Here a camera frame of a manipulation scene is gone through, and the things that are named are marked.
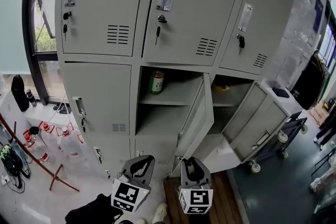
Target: window frame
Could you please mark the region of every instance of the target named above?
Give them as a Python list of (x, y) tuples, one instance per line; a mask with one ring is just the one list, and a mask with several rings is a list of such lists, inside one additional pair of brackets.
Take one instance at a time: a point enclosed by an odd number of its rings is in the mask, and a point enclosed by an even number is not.
[[(62, 98), (54, 98), (54, 97), (49, 96), (47, 87), (43, 80), (43, 75), (40, 69), (39, 62), (40, 61), (58, 61), (58, 57), (57, 57), (56, 51), (44, 52), (44, 51), (34, 50), (34, 44), (36, 42), (35, 32), (34, 32), (35, 30), (34, 11), (32, 9), (32, 5), (34, 4), (34, 1), (35, 0), (22, 0), (23, 40), (24, 40), (30, 73), (32, 75), (32, 79), (33, 79), (36, 91), (39, 95), (41, 103), (43, 105), (47, 105), (48, 103), (57, 103), (57, 101), (59, 102)], [(51, 36), (50, 27), (45, 18), (45, 14), (43, 14), (43, 19), (44, 19), (45, 26), (47, 27), (50, 37), (55, 38)]]

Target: gray floor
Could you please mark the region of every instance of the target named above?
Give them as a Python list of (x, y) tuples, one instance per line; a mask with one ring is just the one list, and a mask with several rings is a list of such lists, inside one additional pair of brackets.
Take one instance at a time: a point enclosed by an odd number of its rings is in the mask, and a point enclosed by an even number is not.
[(329, 164), (326, 163), (313, 177), (311, 173), (314, 164), (331, 147), (326, 145), (321, 152), (313, 143), (319, 129), (314, 119), (307, 117), (308, 133), (299, 132), (287, 148), (287, 159), (273, 157), (260, 162), (259, 174), (252, 174), (244, 168), (233, 170), (250, 224), (312, 223), (311, 216), (317, 200), (309, 191), (309, 185), (329, 169)]

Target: wooden floor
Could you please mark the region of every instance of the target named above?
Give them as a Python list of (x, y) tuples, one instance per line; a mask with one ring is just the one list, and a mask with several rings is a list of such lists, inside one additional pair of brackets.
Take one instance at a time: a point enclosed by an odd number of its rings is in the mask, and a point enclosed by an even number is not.
[(179, 178), (164, 180), (164, 190), (169, 208), (168, 216), (171, 224), (242, 224), (236, 200), (226, 172), (212, 174), (213, 203), (206, 215), (186, 215), (179, 201)]

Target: person's foot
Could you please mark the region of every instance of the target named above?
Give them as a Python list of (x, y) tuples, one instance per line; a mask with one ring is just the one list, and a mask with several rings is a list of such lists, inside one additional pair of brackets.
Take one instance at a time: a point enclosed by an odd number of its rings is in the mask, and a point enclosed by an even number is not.
[(163, 202), (161, 203), (155, 211), (155, 215), (152, 221), (152, 224), (157, 222), (163, 222), (164, 217), (167, 215), (168, 205)]
[(144, 220), (143, 218), (140, 218), (136, 221), (135, 224), (147, 224), (146, 220)]

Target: wheel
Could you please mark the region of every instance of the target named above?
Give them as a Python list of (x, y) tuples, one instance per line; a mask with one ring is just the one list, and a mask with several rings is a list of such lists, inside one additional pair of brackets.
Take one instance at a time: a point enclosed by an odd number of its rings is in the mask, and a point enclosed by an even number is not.
[(252, 173), (258, 174), (260, 172), (261, 167), (255, 161), (250, 162), (249, 165), (251, 166)]
[(282, 156), (283, 156), (284, 159), (288, 158), (288, 156), (289, 156), (288, 152), (284, 148), (281, 150), (281, 153), (282, 153)]
[(304, 125), (301, 127), (301, 133), (306, 134), (308, 132), (308, 126)]
[(288, 141), (288, 136), (287, 136), (287, 134), (285, 134), (285, 132), (282, 131), (282, 130), (280, 130), (280, 131), (278, 132), (277, 138), (278, 138), (278, 140), (279, 140), (280, 142), (282, 142), (282, 143), (285, 143), (285, 142)]

